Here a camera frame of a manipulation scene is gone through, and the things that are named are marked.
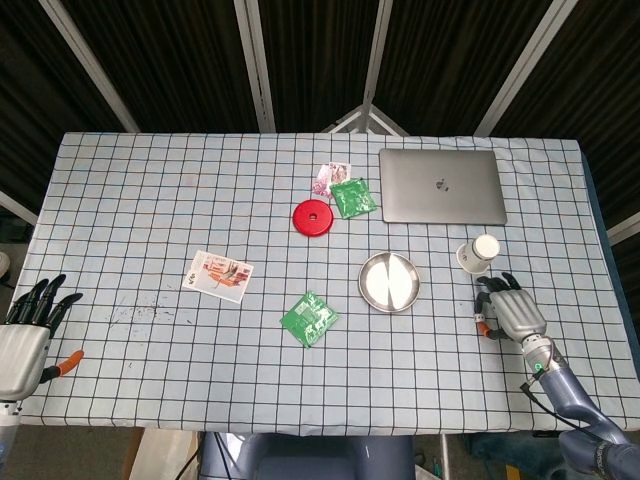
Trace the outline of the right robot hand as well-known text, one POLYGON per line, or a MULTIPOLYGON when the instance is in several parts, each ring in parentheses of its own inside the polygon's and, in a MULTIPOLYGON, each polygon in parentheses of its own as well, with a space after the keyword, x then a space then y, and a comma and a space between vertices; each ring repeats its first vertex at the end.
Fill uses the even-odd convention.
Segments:
POLYGON ((546 333, 547 323, 537 304, 512 274, 502 272, 500 277, 480 276, 477 282, 485 287, 474 301, 474 321, 481 336, 522 344, 532 335, 546 333), (497 329, 488 325, 485 308, 490 308, 495 314, 497 329))

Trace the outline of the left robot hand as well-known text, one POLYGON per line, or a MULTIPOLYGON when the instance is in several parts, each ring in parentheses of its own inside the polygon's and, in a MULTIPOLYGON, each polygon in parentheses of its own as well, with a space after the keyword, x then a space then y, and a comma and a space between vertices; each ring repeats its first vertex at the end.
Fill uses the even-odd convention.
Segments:
POLYGON ((84 352, 77 350, 65 361, 46 366, 53 337, 72 305, 82 298, 73 293, 56 301, 66 276, 43 279, 20 296, 1 323, 1 400, 15 403, 38 388, 77 367, 84 352))

